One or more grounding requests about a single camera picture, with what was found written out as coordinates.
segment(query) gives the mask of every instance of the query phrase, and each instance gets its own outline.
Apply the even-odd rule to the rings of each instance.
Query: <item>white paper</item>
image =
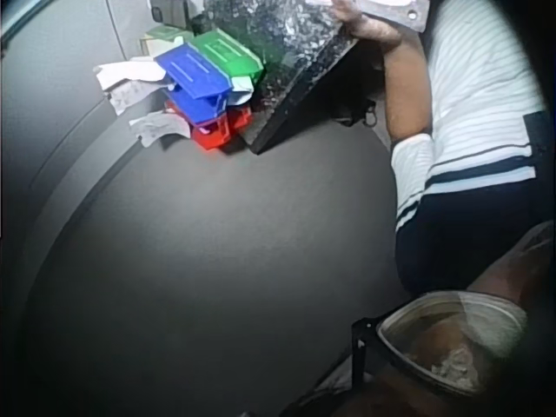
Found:
[[[154,61],[126,61],[106,63],[95,67],[96,78],[106,91],[124,80],[157,82],[166,76],[166,71]]]
[[[145,117],[130,121],[129,126],[145,148],[165,135],[177,134],[187,138],[191,137],[189,123],[168,110],[149,113]]]
[[[121,115],[127,108],[139,103],[158,89],[168,87],[162,83],[148,83],[146,81],[126,81],[118,84],[109,91],[109,101],[116,111],[116,115]]]
[[[228,96],[228,105],[239,106],[249,101],[255,91],[251,77],[234,76],[232,81],[232,91]]]

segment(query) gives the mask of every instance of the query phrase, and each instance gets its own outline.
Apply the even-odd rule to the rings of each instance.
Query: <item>white striped shirt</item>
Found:
[[[523,116],[543,110],[539,85],[512,27],[489,0],[447,0],[434,27],[428,71],[433,134],[399,143],[392,154],[400,229],[424,195],[535,177]],[[507,169],[457,175],[494,162]],[[435,181],[441,178],[448,180]]]

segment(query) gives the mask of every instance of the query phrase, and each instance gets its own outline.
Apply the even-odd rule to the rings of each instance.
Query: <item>gray floor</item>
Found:
[[[403,299],[394,217],[388,152],[362,125],[261,156],[156,145],[51,254],[23,356],[84,414],[274,416],[351,322]]]

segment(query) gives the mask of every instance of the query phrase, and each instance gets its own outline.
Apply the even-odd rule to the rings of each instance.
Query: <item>man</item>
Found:
[[[416,33],[333,4],[384,55],[400,279],[466,288],[553,217],[553,133],[520,41],[488,0],[446,0],[427,60]]]

